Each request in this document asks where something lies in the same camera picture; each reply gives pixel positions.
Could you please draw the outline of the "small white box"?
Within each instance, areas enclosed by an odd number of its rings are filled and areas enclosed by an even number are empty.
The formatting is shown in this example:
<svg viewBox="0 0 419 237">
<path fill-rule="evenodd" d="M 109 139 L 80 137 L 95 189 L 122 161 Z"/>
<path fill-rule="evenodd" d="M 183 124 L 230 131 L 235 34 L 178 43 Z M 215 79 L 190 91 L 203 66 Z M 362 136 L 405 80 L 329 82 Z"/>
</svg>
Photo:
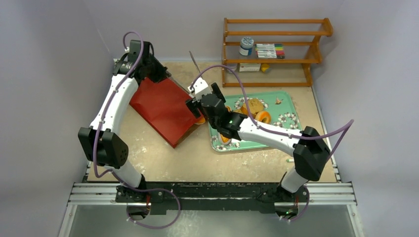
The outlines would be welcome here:
<svg viewBox="0 0 419 237">
<path fill-rule="evenodd" d="M 260 63 L 240 63 L 239 72 L 258 72 L 260 67 Z"/>
</svg>

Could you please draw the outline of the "round pale fake bun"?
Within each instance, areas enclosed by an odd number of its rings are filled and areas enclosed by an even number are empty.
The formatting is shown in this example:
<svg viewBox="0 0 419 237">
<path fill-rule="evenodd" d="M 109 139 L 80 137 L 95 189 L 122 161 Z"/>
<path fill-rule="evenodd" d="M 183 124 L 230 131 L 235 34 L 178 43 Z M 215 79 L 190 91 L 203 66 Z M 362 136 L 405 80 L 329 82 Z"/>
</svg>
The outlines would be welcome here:
<svg viewBox="0 0 419 237">
<path fill-rule="evenodd" d="M 262 122 L 262 123 L 266 123 L 266 124 L 270 124 L 271 122 L 271 115 L 269 112 L 267 111 L 260 111 L 256 114 L 255 118 L 256 121 Z"/>
</svg>

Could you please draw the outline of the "red paper bag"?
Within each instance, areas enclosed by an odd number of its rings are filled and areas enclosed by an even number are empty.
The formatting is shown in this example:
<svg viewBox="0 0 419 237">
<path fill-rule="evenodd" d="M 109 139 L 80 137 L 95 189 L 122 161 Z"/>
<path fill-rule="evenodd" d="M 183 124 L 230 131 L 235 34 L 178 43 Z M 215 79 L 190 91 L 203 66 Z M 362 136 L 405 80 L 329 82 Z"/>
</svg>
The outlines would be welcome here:
<svg viewBox="0 0 419 237">
<path fill-rule="evenodd" d="M 171 147 L 176 148 L 201 119 L 186 106 L 188 99 L 189 94 L 169 78 L 158 83 L 145 78 L 129 104 Z"/>
</svg>

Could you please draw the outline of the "green floral tray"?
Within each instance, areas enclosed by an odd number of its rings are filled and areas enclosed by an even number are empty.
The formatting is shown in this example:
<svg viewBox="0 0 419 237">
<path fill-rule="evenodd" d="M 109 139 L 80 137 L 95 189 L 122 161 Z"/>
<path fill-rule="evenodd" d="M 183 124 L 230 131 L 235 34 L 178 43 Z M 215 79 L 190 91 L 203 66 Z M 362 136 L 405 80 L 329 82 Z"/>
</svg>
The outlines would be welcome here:
<svg viewBox="0 0 419 237">
<path fill-rule="evenodd" d="M 285 91 L 248 93 L 248 100 L 259 100 L 264 110 L 271 116 L 270 124 L 286 129 L 301 129 L 301 125 L 293 105 L 292 99 Z M 229 144 L 223 144 L 218 132 L 209 126 L 212 148 L 217 152 L 243 151 L 249 149 L 265 148 L 266 146 L 252 141 L 239 141 L 233 139 Z"/>
</svg>

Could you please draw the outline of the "round brown fake bread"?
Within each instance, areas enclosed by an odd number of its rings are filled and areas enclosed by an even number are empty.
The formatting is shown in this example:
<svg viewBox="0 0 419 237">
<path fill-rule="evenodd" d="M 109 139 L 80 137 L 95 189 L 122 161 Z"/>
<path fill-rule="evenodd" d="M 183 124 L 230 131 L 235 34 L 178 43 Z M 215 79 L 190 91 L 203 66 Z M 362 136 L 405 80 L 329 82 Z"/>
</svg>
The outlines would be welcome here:
<svg viewBox="0 0 419 237">
<path fill-rule="evenodd" d="M 241 114 L 244 114 L 244 115 L 247 115 L 248 114 L 248 110 L 247 110 L 247 107 L 246 106 L 242 106 L 239 109 L 236 109 L 235 112 L 241 113 Z"/>
</svg>

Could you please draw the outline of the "small grey jar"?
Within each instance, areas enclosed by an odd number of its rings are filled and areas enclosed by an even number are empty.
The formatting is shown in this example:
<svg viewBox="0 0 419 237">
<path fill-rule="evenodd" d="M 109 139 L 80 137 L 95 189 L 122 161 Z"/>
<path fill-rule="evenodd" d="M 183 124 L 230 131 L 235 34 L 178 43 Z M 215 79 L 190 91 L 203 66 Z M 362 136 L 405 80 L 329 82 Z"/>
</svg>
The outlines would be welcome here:
<svg viewBox="0 0 419 237">
<path fill-rule="evenodd" d="M 233 63 L 233 64 L 227 64 L 226 66 L 228 67 L 228 69 L 226 69 L 226 72 L 228 74 L 232 74 L 233 72 L 237 71 L 238 64 Z"/>
</svg>

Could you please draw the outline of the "yellow small object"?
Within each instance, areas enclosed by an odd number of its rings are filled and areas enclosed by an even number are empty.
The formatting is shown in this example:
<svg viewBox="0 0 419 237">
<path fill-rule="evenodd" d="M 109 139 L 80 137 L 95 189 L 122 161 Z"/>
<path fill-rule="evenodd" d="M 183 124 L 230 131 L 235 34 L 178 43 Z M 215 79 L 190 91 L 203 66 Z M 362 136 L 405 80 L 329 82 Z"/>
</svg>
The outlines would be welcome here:
<svg viewBox="0 0 419 237">
<path fill-rule="evenodd" d="M 269 64 L 261 64 L 260 65 L 260 70 L 263 72 L 263 73 L 268 73 L 270 70 L 271 70 L 271 68 L 270 68 L 270 65 Z"/>
</svg>

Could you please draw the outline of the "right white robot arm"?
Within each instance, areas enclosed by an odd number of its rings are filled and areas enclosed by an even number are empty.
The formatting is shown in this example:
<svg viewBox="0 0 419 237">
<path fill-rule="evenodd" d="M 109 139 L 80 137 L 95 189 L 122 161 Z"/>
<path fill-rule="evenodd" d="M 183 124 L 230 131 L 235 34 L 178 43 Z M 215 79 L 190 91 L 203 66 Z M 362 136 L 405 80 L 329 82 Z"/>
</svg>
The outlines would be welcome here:
<svg viewBox="0 0 419 237">
<path fill-rule="evenodd" d="M 277 188 L 280 199 L 289 201 L 305 183 L 320 179 L 331 151 L 315 128 L 297 128 L 296 115 L 280 114 L 279 121 L 272 123 L 270 106 L 258 97 L 243 96 L 231 109 L 218 85 L 208 85 L 202 78 L 188 90 L 188 109 L 196 117 L 204 116 L 217 131 L 221 144 L 232 140 L 256 142 L 294 158 L 293 168 L 285 173 Z"/>
</svg>

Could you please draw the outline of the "brown crusty fake bread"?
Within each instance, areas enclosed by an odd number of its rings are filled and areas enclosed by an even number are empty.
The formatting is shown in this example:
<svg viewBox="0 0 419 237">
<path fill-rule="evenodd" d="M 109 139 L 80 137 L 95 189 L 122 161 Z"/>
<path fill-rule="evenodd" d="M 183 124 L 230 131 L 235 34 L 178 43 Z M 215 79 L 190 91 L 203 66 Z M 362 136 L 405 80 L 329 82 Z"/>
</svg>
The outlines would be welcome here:
<svg viewBox="0 0 419 237">
<path fill-rule="evenodd" d="M 256 115 L 258 112 L 264 110 L 264 105 L 257 98 L 252 98 L 248 100 L 247 109 L 251 114 Z"/>
</svg>

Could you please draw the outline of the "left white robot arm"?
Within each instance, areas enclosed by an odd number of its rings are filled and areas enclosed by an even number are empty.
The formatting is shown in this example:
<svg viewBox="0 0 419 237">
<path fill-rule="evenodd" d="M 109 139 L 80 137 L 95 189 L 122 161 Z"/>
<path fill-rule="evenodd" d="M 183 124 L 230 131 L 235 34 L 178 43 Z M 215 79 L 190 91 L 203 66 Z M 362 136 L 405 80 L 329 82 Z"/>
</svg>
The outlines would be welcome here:
<svg viewBox="0 0 419 237">
<path fill-rule="evenodd" d="M 159 83 L 168 77 L 167 68 L 154 56 L 153 45 L 149 41 L 131 40 L 125 54 L 114 64 L 111 84 L 97 116 L 88 127 L 78 131 L 95 177 L 112 174 L 129 188 L 128 196 L 135 202 L 146 199 L 147 188 L 142 185 L 143 175 L 128 161 L 128 145 L 119 136 L 121 123 L 131 98 L 145 78 Z"/>
</svg>

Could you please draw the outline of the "orange fake bread in bag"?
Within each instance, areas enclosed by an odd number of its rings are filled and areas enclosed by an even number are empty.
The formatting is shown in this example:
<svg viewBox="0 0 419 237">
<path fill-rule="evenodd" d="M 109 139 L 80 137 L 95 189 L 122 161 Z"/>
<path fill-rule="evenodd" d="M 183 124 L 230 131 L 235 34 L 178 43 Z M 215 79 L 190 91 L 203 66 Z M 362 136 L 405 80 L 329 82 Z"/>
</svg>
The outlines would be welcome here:
<svg viewBox="0 0 419 237">
<path fill-rule="evenodd" d="M 195 123 L 196 125 L 201 125 L 206 122 L 206 119 L 204 117 L 200 117 L 199 120 Z"/>
</svg>

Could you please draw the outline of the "long glazed fake bread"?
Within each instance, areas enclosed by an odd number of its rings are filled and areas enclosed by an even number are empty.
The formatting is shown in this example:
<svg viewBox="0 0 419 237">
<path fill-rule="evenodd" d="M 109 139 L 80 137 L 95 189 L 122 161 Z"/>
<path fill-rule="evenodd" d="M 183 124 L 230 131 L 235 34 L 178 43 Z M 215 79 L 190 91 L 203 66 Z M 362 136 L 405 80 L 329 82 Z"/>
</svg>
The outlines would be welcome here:
<svg viewBox="0 0 419 237">
<path fill-rule="evenodd" d="M 222 145 L 228 145 L 228 144 L 230 144 L 230 143 L 231 143 L 231 141 L 232 141 L 232 139 L 231 139 L 231 138 L 227 138 L 227 137 L 223 136 L 221 133 L 218 133 L 218 139 L 219 139 L 219 142 L 220 142 Z"/>
</svg>

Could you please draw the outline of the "white jar blue lid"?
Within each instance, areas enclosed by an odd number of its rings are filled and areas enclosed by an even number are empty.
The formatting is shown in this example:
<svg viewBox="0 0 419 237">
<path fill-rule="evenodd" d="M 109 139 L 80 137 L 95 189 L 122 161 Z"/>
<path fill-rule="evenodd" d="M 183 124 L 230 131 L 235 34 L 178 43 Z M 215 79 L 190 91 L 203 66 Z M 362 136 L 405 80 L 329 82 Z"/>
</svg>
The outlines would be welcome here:
<svg viewBox="0 0 419 237">
<path fill-rule="evenodd" d="M 254 40 L 251 37 L 243 37 L 240 41 L 239 53 L 243 56 L 250 56 L 254 46 Z"/>
</svg>

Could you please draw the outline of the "coloured marker pen set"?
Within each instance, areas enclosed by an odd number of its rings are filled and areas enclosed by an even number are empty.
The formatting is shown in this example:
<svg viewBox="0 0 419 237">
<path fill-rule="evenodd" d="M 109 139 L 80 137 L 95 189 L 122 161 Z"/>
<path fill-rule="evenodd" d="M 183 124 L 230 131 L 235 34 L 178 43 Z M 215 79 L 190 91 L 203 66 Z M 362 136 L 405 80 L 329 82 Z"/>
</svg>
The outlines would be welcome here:
<svg viewBox="0 0 419 237">
<path fill-rule="evenodd" d="M 285 59 L 284 47 L 281 43 L 258 43 L 255 51 L 258 58 Z"/>
</svg>

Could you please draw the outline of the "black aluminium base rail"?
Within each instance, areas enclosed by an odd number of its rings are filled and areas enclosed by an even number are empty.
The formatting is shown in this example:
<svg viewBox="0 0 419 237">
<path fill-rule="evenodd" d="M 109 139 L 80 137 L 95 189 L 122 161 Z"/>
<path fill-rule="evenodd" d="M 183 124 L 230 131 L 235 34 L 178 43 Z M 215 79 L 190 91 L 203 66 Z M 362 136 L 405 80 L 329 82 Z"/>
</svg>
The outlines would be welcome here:
<svg viewBox="0 0 419 237">
<path fill-rule="evenodd" d="M 309 183 L 296 194 L 284 194 L 276 183 L 148 182 L 149 191 L 135 192 L 117 183 L 79 183 L 69 204 L 125 205 L 152 215 L 168 210 L 258 211 L 295 216 L 305 205 L 352 205 L 350 183 Z"/>
</svg>

